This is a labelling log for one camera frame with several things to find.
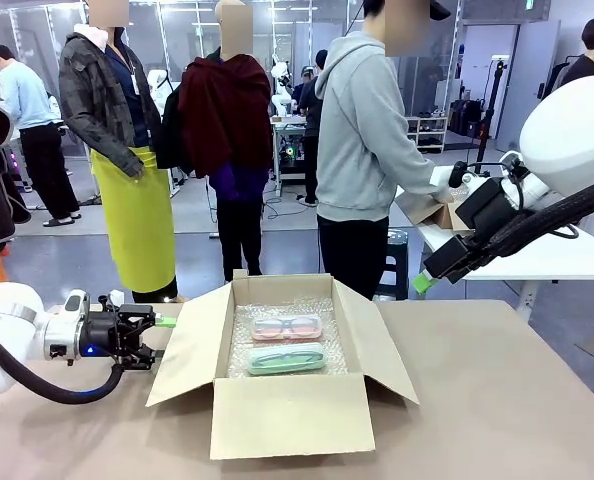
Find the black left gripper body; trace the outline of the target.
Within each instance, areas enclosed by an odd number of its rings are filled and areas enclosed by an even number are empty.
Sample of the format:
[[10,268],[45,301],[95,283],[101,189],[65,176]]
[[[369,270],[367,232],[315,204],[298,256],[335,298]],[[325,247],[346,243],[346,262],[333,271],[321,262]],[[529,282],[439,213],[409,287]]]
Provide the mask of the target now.
[[119,311],[92,311],[82,324],[82,357],[112,358],[122,364],[123,318]]

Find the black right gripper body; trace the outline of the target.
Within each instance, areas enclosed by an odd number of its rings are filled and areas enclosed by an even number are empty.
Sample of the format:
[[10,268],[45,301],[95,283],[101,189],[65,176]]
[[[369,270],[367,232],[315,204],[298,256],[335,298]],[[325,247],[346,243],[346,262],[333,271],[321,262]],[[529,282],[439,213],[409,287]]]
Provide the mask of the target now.
[[456,215],[475,236],[494,236],[518,215],[500,178],[488,178],[459,207]]

